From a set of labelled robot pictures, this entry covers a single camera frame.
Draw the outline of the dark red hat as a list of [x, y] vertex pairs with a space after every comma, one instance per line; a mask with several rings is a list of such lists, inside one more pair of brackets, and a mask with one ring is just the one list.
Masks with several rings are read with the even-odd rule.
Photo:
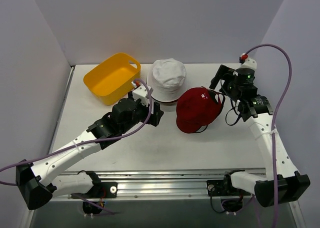
[[170, 101], [170, 102], [163, 102], [163, 101], [158, 101], [153, 98], [153, 103], [158, 103], [160, 106], [174, 106], [174, 105], [176, 105], [177, 100]]
[[176, 125], [184, 133], [198, 133], [222, 112], [225, 96], [204, 87], [187, 90], [177, 101]]

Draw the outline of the white hat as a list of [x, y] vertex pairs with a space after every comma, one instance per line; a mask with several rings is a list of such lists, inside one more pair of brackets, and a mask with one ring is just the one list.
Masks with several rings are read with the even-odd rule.
[[158, 102], [177, 101], [189, 88], [185, 65], [173, 58], [156, 60], [147, 74], [146, 83]]

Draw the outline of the black cap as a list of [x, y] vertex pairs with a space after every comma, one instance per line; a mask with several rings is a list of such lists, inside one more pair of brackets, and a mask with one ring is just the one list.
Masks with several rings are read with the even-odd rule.
[[199, 128], [197, 131], [195, 131], [194, 134], [202, 133], [202, 132], [204, 132], [207, 128], [208, 128], [208, 125], [202, 126], [202, 127]]

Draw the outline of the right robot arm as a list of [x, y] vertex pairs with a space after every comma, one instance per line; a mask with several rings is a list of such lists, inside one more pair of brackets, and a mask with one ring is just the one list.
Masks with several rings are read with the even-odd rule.
[[210, 88], [221, 83], [220, 92], [236, 103], [239, 118], [253, 133], [265, 165], [265, 177], [244, 170], [224, 175], [223, 191], [234, 194], [238, 190], [255, 195], [263, 207], [298, 200], [310, 186], [308, 175], [299, 173], [290, 160], [277, 130], [272, 126], [274, 111], [265, 96], [254, 86], [254, 69], [232, 69], [221, 65], [211, 80]]

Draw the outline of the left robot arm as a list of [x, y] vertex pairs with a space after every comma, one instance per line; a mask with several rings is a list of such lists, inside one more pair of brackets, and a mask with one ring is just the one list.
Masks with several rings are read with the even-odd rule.
[[160, 104], [143, 104], [130, 92], [113, 106], [111, 112], [95, 121], [78, 137], [64, 147], [39, 161], [23, 160], [16, 167], [15, 183], [29, 210], [36, 210], [52, 198], [80, 195], [83, 198], [99, 198], [111, 190], [103, 185], [93, 171], [84, 171], [70, 178], [62, 173], [85, 157], [102, 151], [125, 136], [136, 124], [156, 127], [163, 116]]

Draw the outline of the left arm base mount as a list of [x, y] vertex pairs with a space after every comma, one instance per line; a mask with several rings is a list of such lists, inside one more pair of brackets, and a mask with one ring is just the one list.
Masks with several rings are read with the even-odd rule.
[[116, 198], [118, 193], [118, 183], [117, 182], [102, 182], [98, 187], [97, 198]]

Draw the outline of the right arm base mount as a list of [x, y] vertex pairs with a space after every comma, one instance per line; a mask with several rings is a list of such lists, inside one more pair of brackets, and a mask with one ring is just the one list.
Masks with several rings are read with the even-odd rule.
[[223, 180], [207, 180], [206, 188], [208, 196], [230, 196], [231, 193], [227, 191]]

